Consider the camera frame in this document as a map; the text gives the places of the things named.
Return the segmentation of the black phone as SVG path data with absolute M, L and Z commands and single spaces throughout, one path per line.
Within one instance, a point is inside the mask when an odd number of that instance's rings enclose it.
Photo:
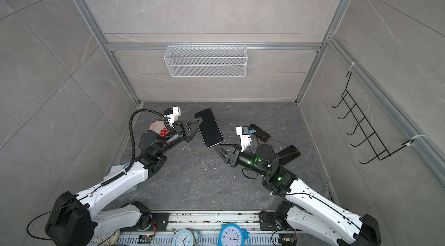
M 211 148 L 221 144 L 224 140 L 222 132 L 219 128 L 218 122 L 210 108 L 206 108 L 194 114 L 195 118 L 201 118 L 202 123 L 199 126 L 199 131 L 203 142 L 207 148 Z

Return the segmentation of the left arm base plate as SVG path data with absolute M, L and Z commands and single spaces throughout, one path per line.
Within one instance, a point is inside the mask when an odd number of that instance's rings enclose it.
M 140 232 L 165 232 L 170 214 L 167 212 L 155 212 L 142 214 L 137 230 Z

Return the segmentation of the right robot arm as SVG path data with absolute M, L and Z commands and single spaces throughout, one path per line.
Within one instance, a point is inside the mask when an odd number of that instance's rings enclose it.
M 331 202 L 310 188 L 285 165 L 300 156 L 293 146 L 280 152 L 268 144 L 259 145 L 255 153 L 239 145 L 220 145 L 215 151 L 226 164 L 263 176 L 263 187 L 283 198 L 274 213 L 279 228 L 301 230 L 331 246 L 379 246 L 380 228 L 369 214 L 359 216 Z

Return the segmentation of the black wall hook rack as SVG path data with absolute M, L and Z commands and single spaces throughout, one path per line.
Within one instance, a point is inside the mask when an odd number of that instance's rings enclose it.
M 352 137 L 358 131 L 363 135 L 363 139 L 360 142 L 358 142 L 357 144 L 351 144 L 351 146 L 353 148 L 359 148 L 363 144 L 367 144 L 371 148 L 373 156 L 368 161 L 360 161 L 360 164 L 365 165 L 371 163 L 374 160 L 385 160 L 395 153 L 400 152 L 402 149 L 412 146 L 416 142 L 416 140 L 427 137 L 424 134 L 417 134 L 402 143 L 401 146 L 394 151 L 390 151 L 383 142 L 382 138 L 379 136 L 378 132 L 373 127 L 373 123 L 371 122 L 371 120 L 368 119 L 364 111 L 362 111 L 361 107 L 358 105 L 358 102 L 349 92 L 348 86 L 351 81 L 351 76 L 352 72 L 348 71 L 346 74 L 347 82 L 343 92 L 341 93 L 340 100 L 336 105 L 332 105 L 331 107 L 333 109 L 338 109 L 341 106 L 347 108 L 347 111 L 343 116 L 337 117 L 339 120 L 345 120 L 349 116 L 353 118 L 355 122 L 354 128 L 352 131 L 346 133 L 347 136 Z

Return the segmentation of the pink plush toy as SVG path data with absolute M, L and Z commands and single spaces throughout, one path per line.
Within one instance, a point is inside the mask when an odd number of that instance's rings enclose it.
M 171 132 L 171 129 L 169 128 L 168 124 L 166 124 L 164 121 L 161 120 L 155 120 L 154 122 L 152 122 L 149 127 L 149 130 L 154 131 L 161 137 L 169 136 Z

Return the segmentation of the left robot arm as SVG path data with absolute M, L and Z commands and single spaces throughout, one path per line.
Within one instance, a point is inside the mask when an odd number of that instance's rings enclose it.
M 166 152 L 183 141 L 190 142 L 201 123 L 200 117 L 186 123 L 177 121 L 164 136 L 147 130 L 138 144 L 132 144 L 141 153 L 132 155 L 125 169 L 75 195 L 71 192 L 60 195 L 53 210 L 47 213 L 46 239 L 57 246 L 86 246 L 93 239 L 122 228 L 148 229 L 153 223 L 151 210 L 139 201 L 114 210 L 103 209 L 130 188 L 154 176 L 167 160 Z

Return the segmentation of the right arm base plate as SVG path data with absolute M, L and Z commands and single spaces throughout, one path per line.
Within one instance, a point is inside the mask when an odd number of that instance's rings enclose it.
M 278 217 L 274 212 L 260 211 L 258 216 L 262 231 L 286 230 L 289 227 L 285 220 Z

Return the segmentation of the phone in red case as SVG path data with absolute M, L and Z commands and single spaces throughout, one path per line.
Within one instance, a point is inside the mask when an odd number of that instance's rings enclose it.
M 249 131 L 251 135 L 254 135 L 257 140 L 261 141 L 264 144 L 267 143 L 271 138 L 271 136 L 267 132 L 258 127 L 256 124 L 251 124 L 249 126 Z

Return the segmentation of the black phone case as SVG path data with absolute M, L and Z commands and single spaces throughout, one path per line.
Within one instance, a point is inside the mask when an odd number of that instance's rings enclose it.
M 294 146 L 290 145 L 278 152 L 278 161 L 281 166 L 287 165 L 289 162 L 301 156 L 301 152 Z

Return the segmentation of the blue alarm clock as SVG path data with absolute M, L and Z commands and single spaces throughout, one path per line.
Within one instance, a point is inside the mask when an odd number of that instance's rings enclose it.
M 249 232 L 236 224 L 221 225 L 218 246 L 250 246 Z

